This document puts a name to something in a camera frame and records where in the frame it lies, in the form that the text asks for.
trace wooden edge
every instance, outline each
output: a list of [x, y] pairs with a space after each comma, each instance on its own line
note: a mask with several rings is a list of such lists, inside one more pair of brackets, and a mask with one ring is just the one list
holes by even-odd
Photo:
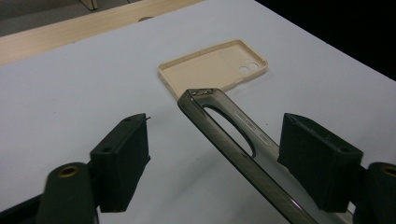
[[204, 0], [143, 0], [127, 6], [6, 35], [0, 37], [0, 65], [121, 28], [145, 17], [156, 17], [202, 1]]

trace white table surface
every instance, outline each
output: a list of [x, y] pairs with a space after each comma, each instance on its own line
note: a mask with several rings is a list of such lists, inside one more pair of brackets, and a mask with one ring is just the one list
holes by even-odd
[[128, 211], [101, 223], [286, 223], [178, 109], [162, 62], [231, 39], [269, 63], [227, 94], [279, 143], [283, 114], [315, 120], [396, 163], [396, 83], [254, 1], [206, 0], [0, 67], [0, 211], [40, 194], [47, 174], [147, 113], [151, 161]]

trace phone case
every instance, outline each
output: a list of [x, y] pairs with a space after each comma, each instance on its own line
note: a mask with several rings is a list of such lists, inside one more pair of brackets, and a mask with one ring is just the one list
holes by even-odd
[[187, 89], [227, 91], [262, 75], [268, 62], [244, 41], [236, 39], [174, 59], [159, 66], [159, 76], [178, 99]]

